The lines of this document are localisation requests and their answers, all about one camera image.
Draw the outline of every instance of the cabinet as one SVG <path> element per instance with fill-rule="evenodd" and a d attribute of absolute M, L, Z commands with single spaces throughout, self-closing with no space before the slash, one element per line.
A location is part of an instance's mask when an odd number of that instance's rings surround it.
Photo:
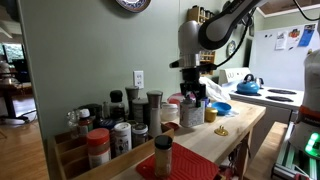
<path fill-rule="evenodd" d="M 214 14 L 210 11 L 204 10 L 202 7 L 195 6 L 188 10 L 188 21 L 196 21 L 198 24 L 204 23 L 209 18 L 213 17 Z M 214 64 L 215 51 L 204 50 L 200 52 L 200 64 Z M 213 71 L 200 72 L 201 76 L 213 75 Z"/>

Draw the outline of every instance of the white lid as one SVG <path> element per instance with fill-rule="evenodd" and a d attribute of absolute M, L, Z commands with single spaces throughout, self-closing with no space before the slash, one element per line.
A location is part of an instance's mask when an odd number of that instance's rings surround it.
<path fill-rule="evenodd" d="M 132 132 L 135 134 L 143 134 L 148 131 L 148 125 L 143 123 L 138 123 L 132 128 Z"/>
<path fill-rule="evenodd" d="M 90 112 L 88 109 L 81 109 L 80 110 L 80 117 L 81 118 L 86 118 L 90 116 Z"/>
<path fill-rule="evenodd" d="M 128 130 L 131 130 L 131 125 L 126 122 L 118 123 L 114 126 L 114 130 L 118 132 L 128 131 Z"/>
<path fill-rule="evenodd" d="M 169 108 L 178 108 L 176 104 L 162 104 L 162 108 L 169 109 Z"/>

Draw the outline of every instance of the blue bowl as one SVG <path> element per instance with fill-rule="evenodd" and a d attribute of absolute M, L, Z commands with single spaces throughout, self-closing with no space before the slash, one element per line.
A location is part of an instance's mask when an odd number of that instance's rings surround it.
<path fill-rule="evenodd" d="M 231 106 L 224 102 L 214 102 L 211 107 L 216 108 L 218 110 L 219 116 L 224 116 L 228 114 L 231 110 Z"/>

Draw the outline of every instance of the small yellow object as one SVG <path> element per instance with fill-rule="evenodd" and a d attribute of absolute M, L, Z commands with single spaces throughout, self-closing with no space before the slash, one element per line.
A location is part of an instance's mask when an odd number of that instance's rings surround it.
<path fill-rule="evenodd" d="M 218 110 L 216 108 L 207 107 L 205 111 L 205 120 L 207 122 L 213 122 L 216 120 Z"/>
<path fill-rule="evenodd" d="M 214 130 L 214 132 L 220 136 L 227 136 L 229 132 L 224 129 L 223 126 L 220 126 L 218 129 Z"/>

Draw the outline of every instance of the refrigerator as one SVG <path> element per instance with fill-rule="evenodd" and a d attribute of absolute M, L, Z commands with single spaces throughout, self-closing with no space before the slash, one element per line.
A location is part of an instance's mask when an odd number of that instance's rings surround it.
<path fill-rule="evenodd" d="M 257 31 L 249 69 L 265 86 L 304 91 L 304 61 L 318 49 L 317 23 Z"/>

